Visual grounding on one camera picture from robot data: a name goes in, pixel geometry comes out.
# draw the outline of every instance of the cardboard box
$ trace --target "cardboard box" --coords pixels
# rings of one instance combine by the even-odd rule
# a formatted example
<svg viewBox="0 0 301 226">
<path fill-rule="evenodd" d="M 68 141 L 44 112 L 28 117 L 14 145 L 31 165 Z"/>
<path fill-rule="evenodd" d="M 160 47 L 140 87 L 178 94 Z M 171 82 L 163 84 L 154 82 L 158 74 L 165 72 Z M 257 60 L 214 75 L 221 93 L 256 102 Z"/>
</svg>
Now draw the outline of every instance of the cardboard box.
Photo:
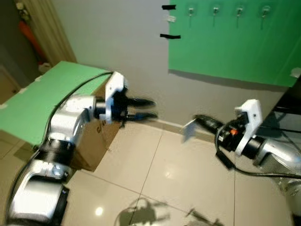
<svg viewBox="0 0 301 226">
<path fill-rule="evenodd" d="M 107 81 L 96 89 L 93 95 L 105 98 L 105 84 Z M 80 143 L 76 147 L 71 167 L 77 170 L 95 171 L 119 128 L 120 123 L 118 122 L 106 124 L 105 121 L 94 119 L 88 123 L 84 127 Z"/>
</svg>

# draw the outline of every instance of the green board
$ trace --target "green board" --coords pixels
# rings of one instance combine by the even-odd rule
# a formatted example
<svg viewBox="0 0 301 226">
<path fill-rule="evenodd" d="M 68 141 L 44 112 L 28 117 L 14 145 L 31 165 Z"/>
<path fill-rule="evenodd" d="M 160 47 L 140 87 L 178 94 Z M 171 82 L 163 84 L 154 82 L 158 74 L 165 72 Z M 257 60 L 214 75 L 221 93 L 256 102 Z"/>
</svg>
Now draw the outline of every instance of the green board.
<svg viewBox="0 0 301 226">
<path fill-rule="evenodd" d="M 301 0 L 170 0 L 169 68 L 292 86 L 301 68 Z M 262 9 L 270 6 L 262 20 Z M 214 16 L 214 7 L 219 8 Z M 242 7 L 237 17 L 237 8 Z"/>
<path fill-rule="evenodd" d="M 77 85 L 103 72 L 99 68 L 60 62 L 40 81 L 31 83 L 24 93 L 14 95 L 5 103 L 7 107 L 0 109 L 0 129 L 33 145 L 39 144 L 54 106 Z M 76 93 L 90 95 L 107 78 L 97 78 Z"/>
</svg>

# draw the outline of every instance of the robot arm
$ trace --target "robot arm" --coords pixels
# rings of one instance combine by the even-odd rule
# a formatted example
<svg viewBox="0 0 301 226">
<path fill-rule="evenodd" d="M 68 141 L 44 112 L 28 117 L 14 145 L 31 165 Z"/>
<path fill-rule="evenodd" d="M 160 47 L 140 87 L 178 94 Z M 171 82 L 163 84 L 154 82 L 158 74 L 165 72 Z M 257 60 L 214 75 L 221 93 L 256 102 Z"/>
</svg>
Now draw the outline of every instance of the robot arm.
<svg viewBox="0 0 301 226">
<path fill-rule="evenodd" d="M 93 118 L 138 121 L 157 117 L 153 113 L 128 115 L 127 107 L 155 103 L 126 97 L 125 78 L 114 73 L 106 85 L 105 100 L 94 96 L 71 96 L 50 121 L 46 142 L 36 152 L 13 195 L 5 224 L 59 226 L 67 205 L 69 189 L 63 183 L 71 174 L 70 163 L 85 124 Z"/>
<path fill-rule="evenodd" d="M 238 169 L 221 151 L 217 151 L 216 156 L 229 170 L 273 178 L 286 197 L 295 225 L 301 226 L 301 153 L 277 141 L 255 136 L 262 123 L 258 100 L 246 101 L 235 108 L 235 112 L 237 118 L 226 124 L 206 115 L 196 115 L 195 122 L 216 135 L 218 146 L 234 151 L 237 156 L 246 156 L 263 173 Z"/>
</svg>

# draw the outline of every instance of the tiled floor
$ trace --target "tiled floor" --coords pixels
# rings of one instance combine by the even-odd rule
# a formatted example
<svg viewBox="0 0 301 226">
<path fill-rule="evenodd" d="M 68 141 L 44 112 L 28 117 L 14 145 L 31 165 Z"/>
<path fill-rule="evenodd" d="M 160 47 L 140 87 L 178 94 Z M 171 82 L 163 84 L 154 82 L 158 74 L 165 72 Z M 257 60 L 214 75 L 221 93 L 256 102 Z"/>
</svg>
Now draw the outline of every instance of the tiled floor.
<svg viewBox="0 0 301 226">
<path fill-rule="evenodd" d="M 0 135 L 3 216 L 10 183 L 31 152 L 23 141 Z M 255 170 L 248 159 L 236 163 Z M 96 171 L 77 171 L 67 187 L 65 226 L 292 225 L 272 181 L 227 171 L 211 143 L 182 144 L 178 134 L 141 124 L 121 129 Z M 188 215 L 193 208 L 210 222 Z"/>
</svg>

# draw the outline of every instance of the orange object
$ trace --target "orange object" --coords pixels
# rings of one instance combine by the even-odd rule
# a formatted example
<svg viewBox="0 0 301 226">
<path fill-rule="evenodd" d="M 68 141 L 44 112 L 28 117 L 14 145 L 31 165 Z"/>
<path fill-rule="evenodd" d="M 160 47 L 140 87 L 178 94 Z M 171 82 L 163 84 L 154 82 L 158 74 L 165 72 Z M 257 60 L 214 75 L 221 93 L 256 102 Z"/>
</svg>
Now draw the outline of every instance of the orange object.
<svg viewBox="0 0 301 226">
<path fill-rule="evenodd" d="M 20 21 L 19 29 L 22 32 L 22 34 L 25 35 L 25 37 L 31 42 L 34 50 L 39 55 L 41 61 L 47 62 L 45 54 L 44 54 L 42 48 L 40 47 L 38 41 L 36 40 L 34 34 L 32 33 L 32 30 L 30 29 L 30 27 L 24 21 Z"/>
<path fill-rule="evenodd" d="M 231 129 L 231 130 L 230 130 L 230 133 L 231 133 L 232 135 L 237 135 L 237 134 L 238 134 L 238 131 L 237 131 L 236 129 Z"/>
</svg>

